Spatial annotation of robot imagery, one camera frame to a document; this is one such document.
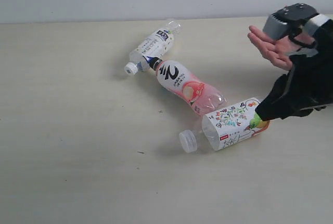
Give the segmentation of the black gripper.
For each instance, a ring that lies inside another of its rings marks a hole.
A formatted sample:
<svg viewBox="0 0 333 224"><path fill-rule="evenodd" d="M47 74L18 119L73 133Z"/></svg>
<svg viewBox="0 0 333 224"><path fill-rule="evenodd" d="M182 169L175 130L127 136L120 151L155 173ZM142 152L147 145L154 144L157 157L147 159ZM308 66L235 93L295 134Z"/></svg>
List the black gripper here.
<svg viewBox="0 0 333 224"><path fill-rule="evenodd" d="M332 106L332 46L288 52L289 75L279 77L255 112L262 120L305 117Z"/></svg>

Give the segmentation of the person's open hand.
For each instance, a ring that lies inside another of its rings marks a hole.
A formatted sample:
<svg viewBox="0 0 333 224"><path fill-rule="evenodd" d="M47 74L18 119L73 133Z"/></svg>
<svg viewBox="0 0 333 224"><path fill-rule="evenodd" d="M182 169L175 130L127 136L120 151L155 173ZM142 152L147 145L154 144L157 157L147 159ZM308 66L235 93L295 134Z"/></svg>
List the person's open hand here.
<svg viewBox="0 0 333 224"><path fill-rule="evenodd" d="M291 42L288 37L275 41L256 26L249 26L247 37L264 59L275 67L286 71L289 71L293 65L286 53L295 52L301 48L301 46Z"/></svg>

